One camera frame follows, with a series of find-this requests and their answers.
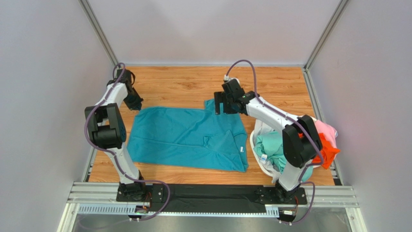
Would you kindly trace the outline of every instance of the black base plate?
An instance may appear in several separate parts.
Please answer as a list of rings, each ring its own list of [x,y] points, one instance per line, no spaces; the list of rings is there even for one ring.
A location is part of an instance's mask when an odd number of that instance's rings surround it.
[[[298,188],[296,193],[292,195],[290,199],[283,202],[274,196],[275,187],[259,187],[259,193],[259,199],[262,204],[296,204],[295,196],[297,197],[299,205],[308,204],[304,188]]]
[[[151,211],[159,210],[167,198],[161,184],[147,186],[152,195]],[[274,187],[257,185],[180,185],[170,184],[171,196],[164,212],[191,213],[265,213],[265,204],[308,203],[303,188],[299,188],[290,201],[281,202],[272,194]]]

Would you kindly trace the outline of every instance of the gray wall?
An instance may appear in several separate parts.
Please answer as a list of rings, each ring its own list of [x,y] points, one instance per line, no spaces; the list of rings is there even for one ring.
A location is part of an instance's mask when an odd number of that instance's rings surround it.
[[[90,0],[116,56],[135,64],[301,64],[339,0]]]
[[[412,1],[353,0],[310,70],[368,230],[410,231]]]
[[[78,1],[2,1],[0,231],[56,231],[112,67]]]

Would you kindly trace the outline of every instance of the white laundry basket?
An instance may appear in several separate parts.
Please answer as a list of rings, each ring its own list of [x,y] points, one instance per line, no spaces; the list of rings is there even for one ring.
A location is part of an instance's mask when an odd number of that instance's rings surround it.
[[[272,131],[274,131],[273,128],[271,128],[270,126],[268,126],[264,122],[257,119],[256,122],[255,122],[255,129],[250,134],[249,140],[250,140],[250,145],[252,147],[253,155],[255,156],[256,162],[258,163],[260,169],[262,169],[262,171],[266,175],[271,176],[272,177],[272,183],[275,183],[279,179],[280,173],[273,168],[273,165],[270,161],[267,161],[266,165],[263,164],[262,162],[260,162],[260,158],[254,150],[257,136],[261,135],[261,134],[267,134],[267,133],[270,133]]]

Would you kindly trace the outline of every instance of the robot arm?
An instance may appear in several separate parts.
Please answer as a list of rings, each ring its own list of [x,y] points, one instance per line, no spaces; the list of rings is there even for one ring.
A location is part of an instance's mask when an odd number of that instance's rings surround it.
[[[119,111],[119,107],[123,101],[131,110],[140,110],[142,107],[141,102],[143,99],[140,98],[136,90],[132,87],[132,75],[134,76],[132,72],[125,70],[124,74],[119,77],[120,81],[116,85],[114,84],[114,80],[107,83],[106,93],[98,102],[102,102],[109,91],[110,95],[105,99],[106,101],[97,108],[88,122],[88,136],[92,143],[99,148],[109,150],[115,154],[114,156],[109,152],[105,152],[113,162],[120,177],[117,201],[131,201],[130,198],[140,199],[145,193],[144,183],[135,183],[126,177],[126,175],[128,175],[132,179],[143,179],[125,147],[126,128]],[[86,107],[86,118],[94,107],[95,106]],[[104,125],[104,119],[107,119],[109,124]]]
[[[227,114],[242,113],[261,120],[271,128],[282,134],[283,152],[287,160],[285,169],[277,181],[280,199],[290,198],[300,185],[300,176],[305,171],[305,166],[311,163],[316,156],[316,151],[308,139],[302,135],[300,128],[286,117],[270,110],[256,98],[255,93],[245,91],[240,87],[239,81],[235,78],[227,78],[222,85],[223,92],[215,92],[215,110],[220,114],[220,103],[223,103],[223,111]],[[267,103],[258,96],[265,105],[276,109],[284,115],[294,119],[301,124],[312,140],[322,149],[319,135],[314,122],[310,116],[298,117]]]

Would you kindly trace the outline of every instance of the wooden surface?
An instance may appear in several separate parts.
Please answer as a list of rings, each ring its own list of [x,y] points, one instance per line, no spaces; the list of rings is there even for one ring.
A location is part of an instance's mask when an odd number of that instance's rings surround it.
[[[128,67],[136,75],[134,88],[144,99],[143,108],[151,106],[203,108],[213,92],[222,91],[222,79],[227,67]],[[258,93],[268,102],[291,114],[313,116],[309,94],[300,68],[257,67]],[[231,77],[237,77],[246,92],[253,90],[250,67],[236,67]],[[132,128],[137,111],[125,104],[120,108],[126,130]],[[241,115],[250,135],[255,119]],[[170,184],[271,184],[253,156],[247,139],[249,168],[246,173],[135,163],[146,180],[162,180]],[[316,185],[334,185],[330,170],[316,168],[310,178]],[[98,152],[90,182],[118,182],[119,176],[106,154]]]

